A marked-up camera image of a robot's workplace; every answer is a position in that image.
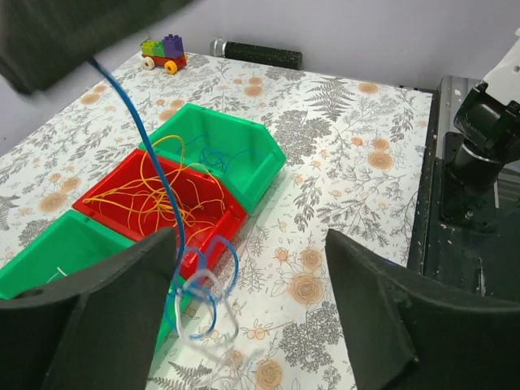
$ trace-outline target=table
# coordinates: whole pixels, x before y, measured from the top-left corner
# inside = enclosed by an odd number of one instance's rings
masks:
[[[236,240],[240,278],[230,302],[240,323],[232,353],[239,389],[355,388],[324,256],[328,228],[405,265],[431,95],[340,77],[191,54],[175,75],[141,68],[115,76],[149,132],[192,102],[265,124],[287,164]],[[139,143],[130,114],[101,82],[0,158],[0,266],[43,232]],[[232,273],[223,261],[219,277]],[[222,343],[219,321],[202,345]],[[190,332],[205,306],[183,314]],[[215,368],[170,334],[149,390],[197,388]],[[260,349],[261,356],[247,362]],[[223,371],[236,375],[233,367]],[[227,388],[225,381],[212,388]]]

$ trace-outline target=floral pattern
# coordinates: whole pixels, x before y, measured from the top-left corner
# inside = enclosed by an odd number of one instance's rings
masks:
[[[325,235],[339,229],[405,265],[431,95],[199,54],[173,76],[140,61],[130,58],[115,77],[148,132],[191,102],[265,124],[288,158],[234,242],[240,272],[230,302],[240,332],[228,364],[217,368],[172,332],[148,389],[229,388],[241,374],[240,390],[355,388]],[[101,82],[2,156],[0,266],[139,142],[130,114]],[[229,280],[228,255],[217,268]],[[207,348],[222,345],[230,329],[229,314],[219,313],[215,330],[197,341]],[[188,332],[210,325],[203,305],[183,316]]]

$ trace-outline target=gray wall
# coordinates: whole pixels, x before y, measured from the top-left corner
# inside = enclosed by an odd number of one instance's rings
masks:
[[[201,0],[98,56],[109,69],[147,36],[178,33],[208,53],[212,37],[301,50],[306,70],[435,88],[482,77],[514,43],[518,0]],[[32,101],[0,81],[0,155],[98,81],[88,67]]]

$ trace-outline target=yellow string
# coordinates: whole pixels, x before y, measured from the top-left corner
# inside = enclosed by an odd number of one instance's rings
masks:
[[[215,227],[215,224],[210,221],[205,221],[205,220],[197,221],[197,219],[193,215],[193,212],[196,210],[204,210],[205,204],[208,204],[211,202],[219,202],[220,209],[221,209],[222,213],[224,213],[225,208],[226,208],[225,203],[224,203],[224,191],[223,191],[223,188],[222,188],[222,185],[220,184],[220,182],[211,174],[211,172],[208,170],[208,168],[206,166],[204,166],[198,162],[194,162],[187,166],[184,166],[184,156],[185,156],[185,152],[186,152],[186,145],[180,136],[177,136],[177,135],[165,136],[165,137],[161,138],[160,140],[154,142],[152,144],[152,146],[156,146],[156,145],[160,144],[161,142],[163,142],[165,140],[169,140],[169,139],[178,140],[182,146],[182,154],[180,157],[179,167],[174,169],[173,171],[169,171],[168,173],[166,173],[166,177],[169,179],[170,188],[172,189],[175,199],[177,200],[177,204],[180,209],[180,216],[182,218],[183,224],[189,228],[192,228],[197,223],[199,223],[199,224],[204,223],[204,224],[209,225],[207,227],[203,227],[203,228],[197,230],[196,232],[194,232],[186,241],[186,245],[188,245],[189,242],[196,235]],[[128,212],[128,217],[127,217],[128,228],[131,228],[130,224],[131,224],[132,215],[136,215],[137,216],[137,227],[139,229],[139,233],[142,236],[145,236],[143,223],[145,223],[146,220],[148,219],[148,217],[153,214],[156,214],[155,231],[158,230],[159,223],[161,220],[171,223],[172,227],[174,227],[174,228],[177,226],[175,213],[174,213],[174,210],[171,207],[171,204],[167,197],[166,190],[162,186],[162,181],[160,180],[160,178],[158,176],[153,176],[153,177],[148,177],[148,178],[145,177],[144,164],[145,164],[145,160],[147,157],[148,157],[148,154],[146,152],[143,153],[143,157],[142,157],[140,165],[139,165],[139,176],[140,176],[139,179],[131,180],[128,183],[119,186],[118,188],[110,189],[108,191],[105,191],[104,193],[99,193],[98,195],[96,195],[94,197],[89,197],[89,198],[83,200],[83,203],[97,202],[99,205],[100,213],[101,213],[102,204],[110,204],[110,205],[119,207],[120,209],[126,210]],[[191,167],[200,167],[204,171],[204,173],[206,173],[217,184],[217,186],[219,187],[220,195],[221,195],[220,199],[210,199],[210,200],[202,201],[196,184],[192,180],[186,179],[186,181],[189,182],[193,186],[193,190],[195,192],[195,197],[197,199],[197,204],[194,207],[189,207],[189,206],[185,205],[182,201],[180,201],[179,195],[174,189],[174,183],[177,181],[177,179],[179,178],[180,173],[182,171],[185,171]],[[138,191],[137,193],[127,193],[126,192],[128,190],[135,190],[135,189],[139,189],[139,188],[142,188],[142,189],[140,191]],[[106,197],[111,197],[114,195],[130,197],[131,198],[130,206],[129,207],[124,206],[116,201],[111,201],[109,199],[106,199]],[[136,210],[134,208],[134,204],[135,204],[137,197],[145,197],[145,200],[143,201],[139,210]]]

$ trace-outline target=toy car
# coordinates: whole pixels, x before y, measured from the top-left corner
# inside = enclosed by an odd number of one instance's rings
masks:
[[[172,75],[185,67],[188,62],[182,38],[178,35],[170,34],[162,41],[146,40],[141,44],[141,53],[144,69],[154,69],[156,66],[160,66]]]

